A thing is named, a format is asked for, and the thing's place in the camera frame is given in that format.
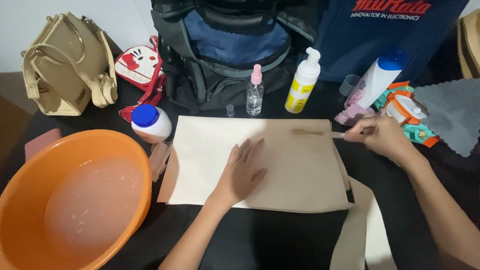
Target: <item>pump dispenser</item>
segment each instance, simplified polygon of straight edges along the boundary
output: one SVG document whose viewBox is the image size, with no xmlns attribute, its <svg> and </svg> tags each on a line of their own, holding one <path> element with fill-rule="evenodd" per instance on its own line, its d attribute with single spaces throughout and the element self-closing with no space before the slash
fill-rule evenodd
<svg viewBox="0 0 480 270">
<path fill-rule="evenodd" d="M 285 109 L 291 113 L 299 113 L 305 107 L 305 103 L 312 92 L 318 75 L 320 75 L 320 53 L 311 48 L 307 48 L 308 58 L 303 60 L 295 72 L 290 92 L 285 102 Z"/>
</svg>

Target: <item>white plastic jar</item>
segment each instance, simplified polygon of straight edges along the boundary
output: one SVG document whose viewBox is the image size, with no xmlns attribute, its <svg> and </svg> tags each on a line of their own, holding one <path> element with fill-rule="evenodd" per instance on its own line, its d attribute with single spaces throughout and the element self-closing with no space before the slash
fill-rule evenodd
<svg viewBox="0 0 480 270">
<path fill-rule="evenodd" d="M 167 114 L 150 104 L 142 104 L 132 112 L 132 129 L 147 143 L 163 142 L 172 133 Z"/>
</svg>

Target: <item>navy blue tote bag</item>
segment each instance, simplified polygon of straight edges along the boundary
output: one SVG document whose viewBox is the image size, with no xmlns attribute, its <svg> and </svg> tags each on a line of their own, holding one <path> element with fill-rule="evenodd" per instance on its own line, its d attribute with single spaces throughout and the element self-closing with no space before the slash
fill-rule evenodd
<svg viewBox="0 0 480 270">
<path fill-rule="evenodd" d="M 409 63 L 396 81 L 414 80 L 439 48 L 468 0 L 324 0 L 318 38 L 319 79 L 362 76 L 382 53 L 401 49 Z"/>
</svg>

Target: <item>orange plastic basin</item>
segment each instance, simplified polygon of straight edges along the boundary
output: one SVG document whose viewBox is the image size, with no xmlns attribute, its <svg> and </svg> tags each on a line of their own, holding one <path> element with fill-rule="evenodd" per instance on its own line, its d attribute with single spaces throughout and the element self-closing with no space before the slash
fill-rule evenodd
<svg viewBox="0 0 480 270">
<path fill-rule="evenodd" d="M 51 249 L 44 234 L 48 201 L 58 184 L 85 162 L 125 157 L 143 172 L 140 203 L 125 231 L 93 261 L 65 258 Z M 98 269 L 125 245 L 150 206 L 152 174 L 148 157 L 132 138 L 111 130 L 89 130 L 67 136 L 32 157 L 0 196 L 0 269 Z"/>
</svg>

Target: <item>murata logo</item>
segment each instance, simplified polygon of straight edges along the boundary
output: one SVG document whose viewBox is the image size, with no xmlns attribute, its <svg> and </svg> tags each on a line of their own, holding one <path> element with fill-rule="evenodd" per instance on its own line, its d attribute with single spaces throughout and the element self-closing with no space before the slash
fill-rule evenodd
<svg viewBox="0 0 480 270">
<path fill-rule="evenodd" d="M 389 11 L 392 13 L 424 15 L 432 4 L 424 0 L 358 0 L 352 11 Z"/>
</svg>

